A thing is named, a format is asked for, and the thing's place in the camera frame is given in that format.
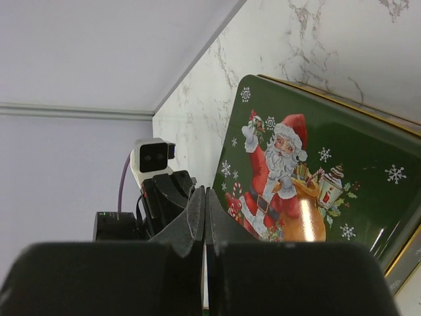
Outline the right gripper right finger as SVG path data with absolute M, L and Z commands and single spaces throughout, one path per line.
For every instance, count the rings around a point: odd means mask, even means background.
M 211 315 L 398 315 L 378 262 L 343 242 L 264 242 L 205 196 Z

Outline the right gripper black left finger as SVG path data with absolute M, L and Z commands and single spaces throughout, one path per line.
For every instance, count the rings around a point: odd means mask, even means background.
M 27 246 L 1 287 L 2 315 L 201 315 L 205 188 L 148 241 Z

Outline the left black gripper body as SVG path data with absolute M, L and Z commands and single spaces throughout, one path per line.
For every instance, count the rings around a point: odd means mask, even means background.
M 186 170 L 158 174 L 141 183 L 145 215 L 136 207 L 137 239 L 192 239 L 185 209 L 194 191 L 193 179 Z

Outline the gold square tin lid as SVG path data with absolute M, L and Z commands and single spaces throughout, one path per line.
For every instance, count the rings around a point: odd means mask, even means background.
M 273 242 L 356 242 L 384 269 L 420 222 L 420 126 L 298 82 L 243 77 L 212 184 Z

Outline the square cookie tin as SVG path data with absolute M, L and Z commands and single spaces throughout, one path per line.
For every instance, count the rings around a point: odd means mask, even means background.
M 328 238 L 367 246 L 397 293 L 420 263 L 420 125 L 300 82 L 278 85 L 281 108 L 306 117 Z

